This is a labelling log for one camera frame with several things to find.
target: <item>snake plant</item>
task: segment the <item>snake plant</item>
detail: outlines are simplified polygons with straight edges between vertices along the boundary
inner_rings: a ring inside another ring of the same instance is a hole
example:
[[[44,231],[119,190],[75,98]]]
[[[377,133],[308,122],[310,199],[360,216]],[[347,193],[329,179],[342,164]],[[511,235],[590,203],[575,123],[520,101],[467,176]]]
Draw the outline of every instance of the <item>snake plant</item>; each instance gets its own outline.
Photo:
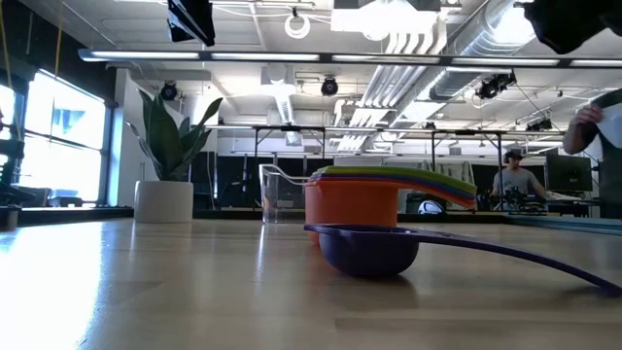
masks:
[[[143,99],[145,138],[131,122],[126,123],[138,138],[141,150],[154,164],[160,181],[187,181],[184,174],[212,131],[204,127],[205,122],[216,115],[223,100],[218,98],[212,102],[198,125],[190,126],[188,117],[178,127],[158,93],[151,99],[144,91],[139,92]]]

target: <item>person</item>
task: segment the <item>person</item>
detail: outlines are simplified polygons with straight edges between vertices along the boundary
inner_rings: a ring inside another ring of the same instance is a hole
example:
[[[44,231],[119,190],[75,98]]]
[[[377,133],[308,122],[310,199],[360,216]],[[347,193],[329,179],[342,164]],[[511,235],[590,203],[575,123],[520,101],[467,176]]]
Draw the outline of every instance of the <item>person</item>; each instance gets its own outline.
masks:
[[[603,120],[603,109],[622,102],[622,88],[609,92],[591,105],[582,108],[570,121],[564,136],[564,151],[575,155],[585,151],[599,136],[603,157],[599,164],[599,197],[601,218],[622,218],[622,150],[601,135],[598,123]]]
[[[513,189],[518,190],[518,192],[522,194],[528,194],[529,188],[532,188],[536,191],[537,195],[546,199],[546,190],[537,180],[536,175],[534,175],[533,172],[520,167],[521,160],[523,160],[523,157],[520,154],[510,151],[503,156],[503,160],[506,167],[502,170],[501,174],[503,177],[503,193],[501,194],[505,194],[506,191],[511,191]],[[499,175],[500,173],[495,175],[493,191],[491,193],[493,196],[500,195],[501,186],[499,183]]]

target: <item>white planter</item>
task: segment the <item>white planter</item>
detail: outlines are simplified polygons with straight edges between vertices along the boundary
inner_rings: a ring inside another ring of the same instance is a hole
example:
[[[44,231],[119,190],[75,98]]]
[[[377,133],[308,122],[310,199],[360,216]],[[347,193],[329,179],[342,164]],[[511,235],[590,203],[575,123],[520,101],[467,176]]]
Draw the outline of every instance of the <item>white planter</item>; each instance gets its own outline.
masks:
[[[145,224],[190,223],[192,199],[192,183],[137,181],[134,221]]]

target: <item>person's hand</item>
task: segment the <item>person's hand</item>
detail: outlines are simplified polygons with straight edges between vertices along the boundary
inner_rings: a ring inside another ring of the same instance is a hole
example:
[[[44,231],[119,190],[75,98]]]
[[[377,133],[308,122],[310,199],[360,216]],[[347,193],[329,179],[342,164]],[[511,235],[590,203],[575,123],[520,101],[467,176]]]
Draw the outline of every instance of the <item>person's hand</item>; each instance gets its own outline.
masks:
[[[576,117],[570,122],[570,125],[583,123],[600,123],[603,121],[603,110],[597,106],[588,106],[582,108]]]

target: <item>computer monitor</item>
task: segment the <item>computer monitor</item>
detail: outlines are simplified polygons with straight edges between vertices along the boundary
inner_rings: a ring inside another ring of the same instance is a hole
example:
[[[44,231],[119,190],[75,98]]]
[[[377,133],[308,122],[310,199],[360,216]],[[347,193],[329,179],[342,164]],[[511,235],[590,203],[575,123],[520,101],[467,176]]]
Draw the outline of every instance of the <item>computer monitor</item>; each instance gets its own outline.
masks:
[[[547,155],[546,178],[552,192],[590,192],[592,162],[587,157]]]

